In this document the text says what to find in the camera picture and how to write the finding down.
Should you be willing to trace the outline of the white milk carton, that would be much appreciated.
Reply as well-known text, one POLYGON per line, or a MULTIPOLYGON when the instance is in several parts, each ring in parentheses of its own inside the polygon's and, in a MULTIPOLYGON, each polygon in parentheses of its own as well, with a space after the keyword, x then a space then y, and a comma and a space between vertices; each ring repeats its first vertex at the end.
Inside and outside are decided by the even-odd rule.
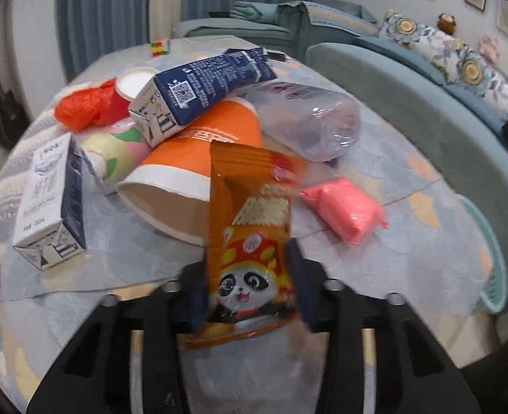
POLYGON ((63 134, 35 150, 12 246, 39 270, 87 249, 82 178, 82 157, 72 134, 63 134))

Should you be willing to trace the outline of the orange panda snack bag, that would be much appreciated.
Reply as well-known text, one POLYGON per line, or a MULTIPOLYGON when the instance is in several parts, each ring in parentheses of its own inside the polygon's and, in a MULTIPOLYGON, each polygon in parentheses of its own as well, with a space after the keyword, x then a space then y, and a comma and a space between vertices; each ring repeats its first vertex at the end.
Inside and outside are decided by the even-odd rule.
POLYGON ((212 143, 210 156, 209 307, 203 326, 185 339, 191 349, 266 334, 296 311, 286 245, 306 162, 223 142, 212 143))

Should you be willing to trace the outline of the pink tissue pack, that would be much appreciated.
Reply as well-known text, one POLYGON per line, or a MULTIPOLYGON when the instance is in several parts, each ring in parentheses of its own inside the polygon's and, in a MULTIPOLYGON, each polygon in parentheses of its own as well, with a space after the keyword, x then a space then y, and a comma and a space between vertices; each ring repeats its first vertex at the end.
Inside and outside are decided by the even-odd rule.
POLYGON ((376 228, 389 228, 385 209, 347 178, 337 178, 301 191, 302 199, 350 245, 358 245, 376 228))

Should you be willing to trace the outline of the large orange paper cup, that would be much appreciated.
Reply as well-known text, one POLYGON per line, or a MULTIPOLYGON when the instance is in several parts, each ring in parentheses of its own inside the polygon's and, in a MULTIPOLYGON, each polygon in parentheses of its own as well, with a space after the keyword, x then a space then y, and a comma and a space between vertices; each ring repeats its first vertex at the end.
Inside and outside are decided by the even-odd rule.
POLYGON ((124 203, 162 233, 203 246, 208 240, 211 143, 262 146, 258 114, 241 97, 209 108, 160 143, 116 186, 124 203))

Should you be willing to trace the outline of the clear plastic bottle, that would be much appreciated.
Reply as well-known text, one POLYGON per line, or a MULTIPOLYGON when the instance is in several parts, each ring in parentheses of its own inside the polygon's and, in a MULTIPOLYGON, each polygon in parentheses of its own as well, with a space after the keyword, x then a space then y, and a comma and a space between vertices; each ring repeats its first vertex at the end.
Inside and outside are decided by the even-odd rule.
POLYGON ((359 137, 359 103, 342 92, 275 81, 248 89, 243 98, 266 135, 309 161, 340 158, 359 137))

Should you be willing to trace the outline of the blue milk carton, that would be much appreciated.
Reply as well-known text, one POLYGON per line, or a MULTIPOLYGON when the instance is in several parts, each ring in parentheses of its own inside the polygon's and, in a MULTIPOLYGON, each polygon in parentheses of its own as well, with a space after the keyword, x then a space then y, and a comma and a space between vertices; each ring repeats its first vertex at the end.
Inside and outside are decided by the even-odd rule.
POLYGON ((129 116, 155 148, 235 90, 275 78, 264 49, 230 49, 155 74, 129 104, 129 116))

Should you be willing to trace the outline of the light blue laundry basket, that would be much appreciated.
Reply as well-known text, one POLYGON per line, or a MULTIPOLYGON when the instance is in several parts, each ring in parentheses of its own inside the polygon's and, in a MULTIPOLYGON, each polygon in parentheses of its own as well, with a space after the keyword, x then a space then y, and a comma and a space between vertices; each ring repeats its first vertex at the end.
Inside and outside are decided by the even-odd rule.
POLYGON ((489 221, 480 209, 464 195, 457 195, 457 198, 478 227, 489 249, 489 253, 484 258, 488 280, 480 293, 476 310, 498 315, 505 308, 508 297, 508 276, 501 246, 489 221))

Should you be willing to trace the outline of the pink green yogurt bottle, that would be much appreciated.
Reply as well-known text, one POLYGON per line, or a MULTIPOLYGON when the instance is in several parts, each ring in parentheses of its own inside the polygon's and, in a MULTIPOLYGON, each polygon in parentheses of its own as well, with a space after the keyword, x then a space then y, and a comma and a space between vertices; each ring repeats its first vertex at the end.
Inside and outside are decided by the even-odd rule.
POLYGON ((109 126, 88 129, 77 136, 77 141, 106 194, 114 193, 116 185, 151 153, 131 117, 109 126))

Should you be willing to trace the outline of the teal sofa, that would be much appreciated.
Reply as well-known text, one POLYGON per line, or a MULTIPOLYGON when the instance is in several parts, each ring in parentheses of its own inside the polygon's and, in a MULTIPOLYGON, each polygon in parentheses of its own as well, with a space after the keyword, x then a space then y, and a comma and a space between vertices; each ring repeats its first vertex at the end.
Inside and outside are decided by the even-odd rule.
POLYGON ((418 54, 380 38, 383 22, 365 7, 340 0, 275 5, 277 24, 233 19, 228 11, 180 21, 171 34, 229 35, 281 50, 352 93, 483 212, 498 238, 508 276, 506 121, 479 97, 447 84, 418 54))

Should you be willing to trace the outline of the black guitar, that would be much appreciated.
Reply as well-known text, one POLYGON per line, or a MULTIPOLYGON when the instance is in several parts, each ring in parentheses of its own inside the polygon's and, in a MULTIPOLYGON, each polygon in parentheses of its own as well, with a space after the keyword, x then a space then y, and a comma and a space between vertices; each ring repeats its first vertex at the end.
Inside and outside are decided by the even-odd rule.
POLYGON ((12 90, 5 91, 0 80, 0 146, 6 150, 18 143, 30 122, 12 90))

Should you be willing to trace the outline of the red paper cup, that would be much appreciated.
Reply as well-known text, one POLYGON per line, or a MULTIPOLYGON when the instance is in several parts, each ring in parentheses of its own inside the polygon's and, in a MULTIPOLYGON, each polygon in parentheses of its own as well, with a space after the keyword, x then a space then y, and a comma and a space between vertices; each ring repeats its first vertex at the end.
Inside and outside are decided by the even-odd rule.
POLYGON ((112 103, 117 108, 127 108, 156 74, 158 70, 149 66, 133 67, 125 71, 116 78, 112 103))

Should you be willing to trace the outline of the floral sofa cushion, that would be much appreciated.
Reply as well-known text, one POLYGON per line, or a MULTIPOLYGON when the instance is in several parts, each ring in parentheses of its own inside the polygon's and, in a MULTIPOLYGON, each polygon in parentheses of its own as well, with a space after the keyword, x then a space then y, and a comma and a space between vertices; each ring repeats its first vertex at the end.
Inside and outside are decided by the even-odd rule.
POLYGON ((442 74, 447 84, 479 97, 500 119, 508 120, 506 77, 464 41, 392 9, 386 12, 379 37, 418 54, 442 74))

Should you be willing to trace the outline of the pink plush toy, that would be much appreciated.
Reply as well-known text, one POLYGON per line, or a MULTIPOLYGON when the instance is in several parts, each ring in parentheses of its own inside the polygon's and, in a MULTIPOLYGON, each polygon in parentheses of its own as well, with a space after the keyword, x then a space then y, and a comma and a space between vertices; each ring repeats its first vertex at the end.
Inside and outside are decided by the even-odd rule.
POLYGON ((497 38, 484 34, 478 41, 478 52, 490 63, 495 63, 501 55, 497 38))

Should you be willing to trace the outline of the rubiks cube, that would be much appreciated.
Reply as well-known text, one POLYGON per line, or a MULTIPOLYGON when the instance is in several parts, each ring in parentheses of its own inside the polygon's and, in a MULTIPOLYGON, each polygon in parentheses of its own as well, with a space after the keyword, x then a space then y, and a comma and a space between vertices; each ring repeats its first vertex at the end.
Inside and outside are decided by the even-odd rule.
POLYGON ((150 51, 152 57, 168 55, 171 53, 171 44, 168 38, 155 40, 150 43, 150 51))

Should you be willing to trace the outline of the black remote control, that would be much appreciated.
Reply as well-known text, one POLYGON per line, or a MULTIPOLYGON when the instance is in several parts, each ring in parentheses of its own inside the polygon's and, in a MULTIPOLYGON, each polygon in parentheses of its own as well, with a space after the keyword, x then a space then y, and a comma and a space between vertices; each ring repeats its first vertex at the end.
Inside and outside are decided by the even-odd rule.
MULTIPOLYGON (((263 56, 266 60, 274 60, 277 62, 285 63, 285 61, 288 58, 287 55, 281 51, 267 50, 265 48, 261 48, 260 50, 263 53, 263 56)), ((225 50, 225 53, 233 53, 233 52, 238 52, 238 51, 242 51, 242 49, 230 48, 230 49, 225 50)))

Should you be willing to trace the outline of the brown monkey plush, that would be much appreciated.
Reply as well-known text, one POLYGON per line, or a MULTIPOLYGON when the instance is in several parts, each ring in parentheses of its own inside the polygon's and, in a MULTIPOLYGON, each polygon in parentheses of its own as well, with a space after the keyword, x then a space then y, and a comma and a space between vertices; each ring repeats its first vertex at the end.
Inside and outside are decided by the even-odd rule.
POLYGON ((438 16, 437 28, 449 36, 453 36, 456 31, 456 19, 452 14, 442 13, 438 16))

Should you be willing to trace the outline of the folded teal blanket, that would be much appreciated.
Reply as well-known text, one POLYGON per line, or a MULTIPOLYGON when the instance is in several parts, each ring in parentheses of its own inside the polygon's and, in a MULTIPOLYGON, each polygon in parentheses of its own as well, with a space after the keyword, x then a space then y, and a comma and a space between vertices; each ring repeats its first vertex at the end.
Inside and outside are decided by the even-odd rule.
POLYGON ((275 4, 235 1, 230 9, 230 18, 255 23, 277 24, 276 12, 277 5, 275 4))

